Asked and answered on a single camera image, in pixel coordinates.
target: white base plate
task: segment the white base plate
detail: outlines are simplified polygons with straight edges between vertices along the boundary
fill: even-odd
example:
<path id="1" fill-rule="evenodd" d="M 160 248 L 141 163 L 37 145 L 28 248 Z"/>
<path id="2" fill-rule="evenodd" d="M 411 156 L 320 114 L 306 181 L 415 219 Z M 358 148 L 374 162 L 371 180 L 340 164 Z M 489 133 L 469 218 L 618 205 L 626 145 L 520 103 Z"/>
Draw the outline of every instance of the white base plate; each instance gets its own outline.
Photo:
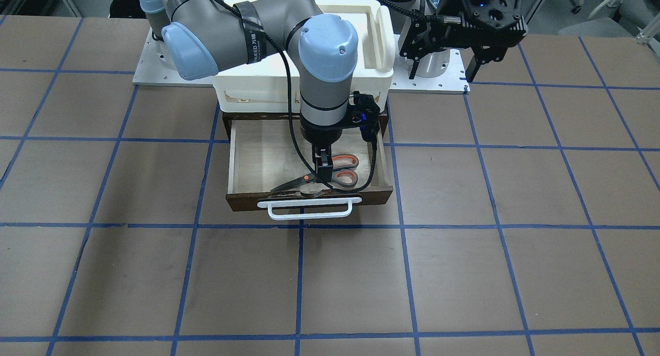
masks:
<path id="1" fill-rule="evenodd" d="M 140 60 L 135 67 L 133 83 L 135 85 L 155 85 L 155 86 L 208 86 L 212 87 L 213 82 L 210 77 L 194 79 L 188 81 L 179 76 L 179 72 L 168 67 L 160 60 L 158 54 L 158 43 L 151 38 L 151 29 L 146 34 L 146 41 L 142 47 Z"/>
<path id="2" fill-rule="evenodd" d="M 399 45 L 399 35 L 394 35 L 394 42 Z M 470 91 L 470 84 L 465 79 L 465 68 L 460 58 L 460 51 L 451 50 L 450 62 L 445 72 L 436 78 L 416 76 L 414 79 L 409 79 L 406 58 L 396 55 L 394 77 L 389 90 L 400 93 L 462 94 Z"/>

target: white drawer handle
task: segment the white drawer handle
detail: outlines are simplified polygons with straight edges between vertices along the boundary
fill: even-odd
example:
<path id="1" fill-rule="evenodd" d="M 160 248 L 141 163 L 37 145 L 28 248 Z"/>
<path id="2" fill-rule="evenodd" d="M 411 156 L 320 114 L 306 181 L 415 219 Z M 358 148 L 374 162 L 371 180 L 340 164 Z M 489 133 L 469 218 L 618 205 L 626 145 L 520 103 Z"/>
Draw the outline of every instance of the white drawer handle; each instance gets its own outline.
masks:
<path id="1" fill-rule="evenodd" d="M 273 220 L 293 220 L 293 219 L 324 219 L 324 218 L 342 218 L 348 217 L 353 211 L 353 204 L 360 203 L 362 198 L 334 198 L 334 199 L 300 199 L 300 200 L 273 200 L 259 201 L 257 206 L 268 208 L 268 215 Z M 313 205 L 342 205 L 348 207 L 344 211 L 333 211 L 327 213 L 302 213 L 302 214 L 275 214 L 273 208 L 300 207 Z"/>

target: wooden drawer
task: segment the wooden drawer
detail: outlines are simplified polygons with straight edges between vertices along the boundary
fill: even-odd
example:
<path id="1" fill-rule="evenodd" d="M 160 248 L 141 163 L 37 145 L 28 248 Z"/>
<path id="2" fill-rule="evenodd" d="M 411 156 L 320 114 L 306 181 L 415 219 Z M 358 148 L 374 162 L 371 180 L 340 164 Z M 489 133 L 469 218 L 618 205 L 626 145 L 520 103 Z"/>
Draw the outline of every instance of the wooden drawer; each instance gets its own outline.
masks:
<path id="1" fill-rule="evenodd" d="M 294 122 L 295 138 L 300 151 L 311 163 L 311 145 L 303 139 L 300 124 Z M 358 187 L 369 177 L 371 145 L 361 139 L 360 130 L 344 130 L 332 147 L 333 154 L 354 154 L 360 164 Z M 389 177 L 389 164 L 384 156 L 382 138 L 378 137 L 375 173 L 371 185 L 355 194 L 338 194 L 322 184 L 306 184 L 281 192 L 270 190 L 284 182 L 309 173 L 295 153 L 287 120 L 233 120 L 231 125 L 231 150 L 229 153 L 229 186 L 227 202 L 234 211 L 262 210 L 259 201 L 288 201 L 282 207 L 295 207 L 295 201 L 328 206 L 337 204 L 339 198 L 361 198 L 359 205 L 381 205 L 387 202 L 393 190 Z"/>

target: cable strap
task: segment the cable strap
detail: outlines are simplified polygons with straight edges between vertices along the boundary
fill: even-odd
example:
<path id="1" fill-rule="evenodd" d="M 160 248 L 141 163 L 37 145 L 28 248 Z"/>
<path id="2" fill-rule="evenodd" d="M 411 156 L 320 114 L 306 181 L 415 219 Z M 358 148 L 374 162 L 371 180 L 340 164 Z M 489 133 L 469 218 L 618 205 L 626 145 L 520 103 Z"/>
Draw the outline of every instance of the cable strap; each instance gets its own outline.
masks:
<path id="1" fill-rule="evenodd" d="M 234 8 L 241 13 L 241 25 L 245 34 L 247 47 L 247 63 L 257 63 L 266 58 L 266 32 L 263 30 L 261 18 L 254 5 L 249 1 L 238 3 Z"/>

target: scissors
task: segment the scissors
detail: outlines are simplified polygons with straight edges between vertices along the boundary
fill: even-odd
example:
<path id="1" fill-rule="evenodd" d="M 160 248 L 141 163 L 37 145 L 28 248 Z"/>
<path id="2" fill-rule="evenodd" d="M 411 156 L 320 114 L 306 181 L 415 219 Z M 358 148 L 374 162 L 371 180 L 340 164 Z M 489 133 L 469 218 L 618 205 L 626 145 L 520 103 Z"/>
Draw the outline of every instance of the scissors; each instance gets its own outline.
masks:
<path id="1" fill-rule="evenodd" d="M 358 183 L 358 174 L 353 170 L 360 164 L 356 156 L 349 154 L 335 155 L 332 157 L 332 163 L 332 182 L 341 187 L 353 187 Z M 271 192 L 285 191 L 314 181 L 316 181 L 316 178 L 312 173 L 309 173 L 285 184 L 281 184 L 271 189 Z"/>

